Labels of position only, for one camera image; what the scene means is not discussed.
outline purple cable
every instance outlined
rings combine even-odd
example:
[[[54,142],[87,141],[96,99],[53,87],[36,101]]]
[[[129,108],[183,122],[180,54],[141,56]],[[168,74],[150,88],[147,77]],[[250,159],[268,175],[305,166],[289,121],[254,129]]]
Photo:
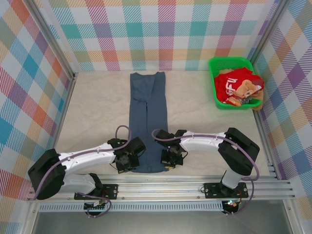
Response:
[[[232,144],[233,146],[235,146],[237,149],[239,149],[243,154],[244,156],[246,156],[246,158],[251,162],[251,164],[253,165],[255,171],[256,171],[256,177],[255,178],[250,178],[249,176],[245,176],[242,178],[242,180],[244,181],[250,181],[252,183],[252,194],[250,195],[249,197],[249,200],[247,201],[246,205],[240,209],[238,212],[235,213],[235,215],[241,213],[242,211],[244,211],[250,204],[252,198],[254,197],[254,181],[258,180],[259,177],[260,177],[260,172],[259,172],[259,169],[257,167],[257,165],[255,164],[255,162],[253,161],[253,159],[248,155],[248,153],[242,148],[240,147],[238,144],[236,144],[234,141],[230,140],[230,139],[227,139],[225,137],[222,137],[222,136],[216,136],[216,135],[204,135],[204,134],[194,134],[194,135],[188,135],[188,136],[177,136],[177,137],[174,137],[174,138],[170,138],[170,139],[160,139],[160,138],[157,138],[155,136],[155,132],[156,131],[159,131],[160,129],[155,129],[152,131],[152,137],[155,139],[155,140],[158,140],[158,141],[171,141],[171,140],[177,140],[177,139],[182,139],[182,138],[193,138],[193,137],[209,137],[209,138],[218,138],[218,139],[221,139],[221,140],[225,140],[227,141],[228,143]]]
[[[80,195],[82,195],[82,196],[85,196],[85,197],[89,197],[89,198],[95,198],[95,199],[105,200],[105,201],[107,201],[107,202],[109,203],[109,207],[107,208],[107,210],[101,212],[101,213],[98,214],[98,215],[90,215],[90,214],[89,214],[90,208],[87,209],[87,214],[88,214],[88,216],[91,217],[91,218],[98,218],[98,217],[101,217],[101,216],[105,215],[105,214],[111,209],[111,207],[112,207],[112,202],[110,201],[110,199],[107,199],[107,198],[105,198],[105,197],[91,196],[91,195],[87,195],[87,194],[83,194],[83,193],[78,193],[78,194],[80,194]]]
[[[47,179],[48,175],[51,173],[51,171],[53,171],[54,168],[56,168],[57,166],[59,166],[61,163],[67,161],[68,159],[73,159],[73,158],[75,158],[75,157],[78,157],[78,156],[84,155],[84,154],[96,153],[96,152],[110,152],[110,151],[120,150],[120,149],[126,147],[126,146],[130,143],[130,141],[131,141],[131,139],[132,139],[132,132],[131,132],[131,129],[130,129],[128,126],[126,126],[126,125],[120,125],[120,126],[118,126],[117,129],[116,129],[116,134],[117,134],[119,128],[121,128],[121,127],[124,127],[124,128],[126,128],[126,129],[128,129],[128,131],[129,131],[129,138],[128,138],[128,140],[127,140],[127,142],[126,142],[125,144],[123,144],[122,146],[119,146],[119,147],[117,147],[117,148],[113,148],[113,149],[104,149],[104,150],[99,150],[99,151],[98,151],[98,150],[89,150],[89,151],[77,153],[77,154],[75,154],[75,155],[68,156],[68,157],[66,157],[66,158],[64,158],[64,159],[62,159],[62,160],[60,160],[60,161],[58,161],[56,164],[54,164],[54,165],[44,174],[44,176],[43,176],[42,180],[40,181],[40,184],[39,184],[39,186],[38,186],[38,188],[37,188],[37,190],[36,190],[36,193],[35,193],[35,196],[34,196],[34,200],[37,199],[37,197],[38,197],[38,195],[39,195],[39,192],[40,192],[40,190],[41,190],[41,188],[42,188],[42,186],[43,186],[43,183],[44,183],[45,180]]]

